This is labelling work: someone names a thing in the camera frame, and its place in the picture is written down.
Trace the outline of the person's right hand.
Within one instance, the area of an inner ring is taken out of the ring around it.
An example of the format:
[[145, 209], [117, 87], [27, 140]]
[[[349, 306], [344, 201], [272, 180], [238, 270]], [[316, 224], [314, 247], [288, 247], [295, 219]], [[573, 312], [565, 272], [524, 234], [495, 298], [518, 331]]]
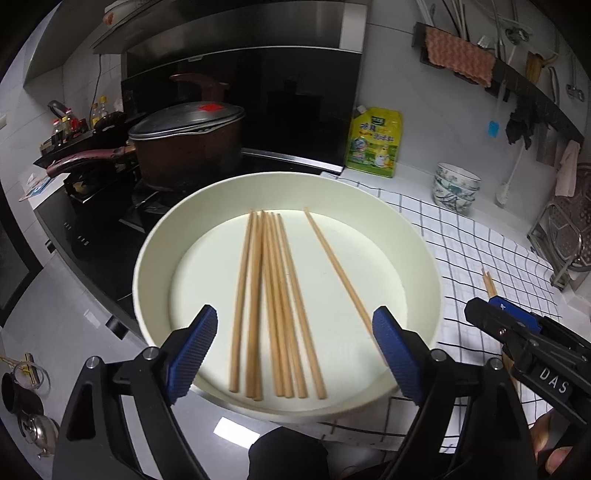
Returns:
[[553, 408], [530, 430], [538, 479], [590, 478], [590, 413]]

